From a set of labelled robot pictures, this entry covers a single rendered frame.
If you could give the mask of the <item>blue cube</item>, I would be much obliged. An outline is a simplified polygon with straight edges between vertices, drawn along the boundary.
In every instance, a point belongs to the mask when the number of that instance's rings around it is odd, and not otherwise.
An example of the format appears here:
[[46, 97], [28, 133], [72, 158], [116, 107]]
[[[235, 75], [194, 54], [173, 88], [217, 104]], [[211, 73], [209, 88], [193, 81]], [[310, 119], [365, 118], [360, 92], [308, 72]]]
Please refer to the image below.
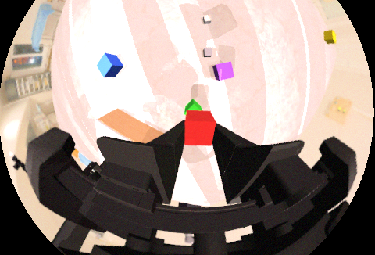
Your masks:
[[123, 64], [119, 61], [119, 57], [104, 52], [102, 58], [97, 63], [97, 68], [103, 77], [115, 77], [123, 68]]

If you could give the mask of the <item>purple cube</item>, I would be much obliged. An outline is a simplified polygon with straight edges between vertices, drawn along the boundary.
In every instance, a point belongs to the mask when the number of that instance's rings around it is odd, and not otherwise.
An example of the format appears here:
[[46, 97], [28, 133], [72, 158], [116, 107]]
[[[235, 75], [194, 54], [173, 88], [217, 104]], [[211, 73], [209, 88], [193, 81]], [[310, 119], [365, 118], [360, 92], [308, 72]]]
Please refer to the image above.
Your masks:
[[229, 79], [229, 77], [232, 79], [232, 77], [234, 77], [231, 62], [213, 65], [212, 69], [215, 71], [215, 77], [218, 81]]

